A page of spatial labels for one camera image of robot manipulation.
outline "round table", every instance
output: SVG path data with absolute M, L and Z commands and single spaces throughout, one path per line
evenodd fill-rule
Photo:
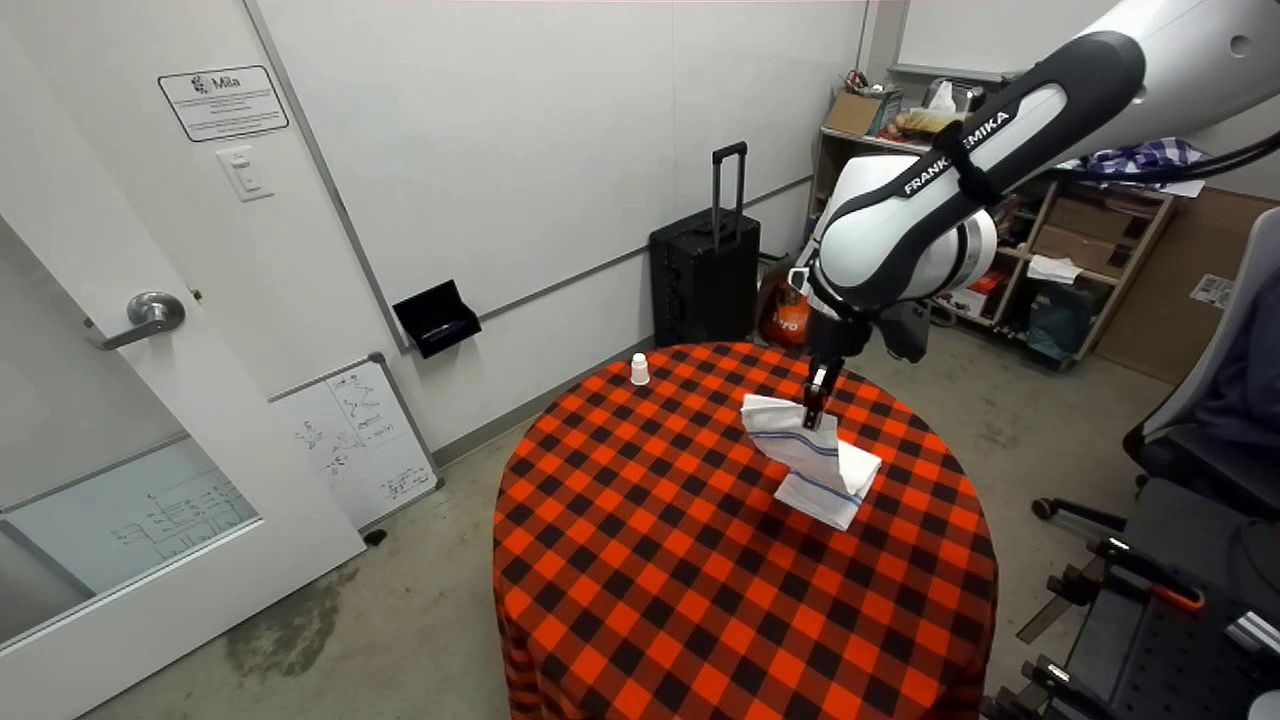
M 828 413 L 881 477 L 848 534 L 771 500 L 790 468 L 741 429 L 744 392 L 808 366 L 755 346 L 611 360 L 509 462 L 494 584 L 514 717 L 976 717 L 998 632 L 979 500 L 884 390 Z

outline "black suitcase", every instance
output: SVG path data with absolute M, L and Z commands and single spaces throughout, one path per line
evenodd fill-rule
M 722 167 L 738 155 L 738 207 L 722 207 Z M 747 146 L 714 154 L 714 207 L 648 235 L 651 341 L 738 341 L 755 324 L 761 225 L 744 215 Z

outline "door handle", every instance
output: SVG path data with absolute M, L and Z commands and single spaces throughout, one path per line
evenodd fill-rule
M 142 294 L 127 300 L 127 331 L 108 335 L 106 349 L 126 349 L 161 331 L 177 331 L 188 320 L 188 308 L 163 294 Z

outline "black square object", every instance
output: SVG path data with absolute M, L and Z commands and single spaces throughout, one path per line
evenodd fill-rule
M 480 331 L 480 317 L 462 300 L 451 282 L 399 300 L 398 320 L 424 357 L 437 357 Z

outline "door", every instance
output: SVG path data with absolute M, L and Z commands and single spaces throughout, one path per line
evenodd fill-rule
M 31 720 L 108 701 L 360 537 L 5 23 L 0 87 L 0 717 Z

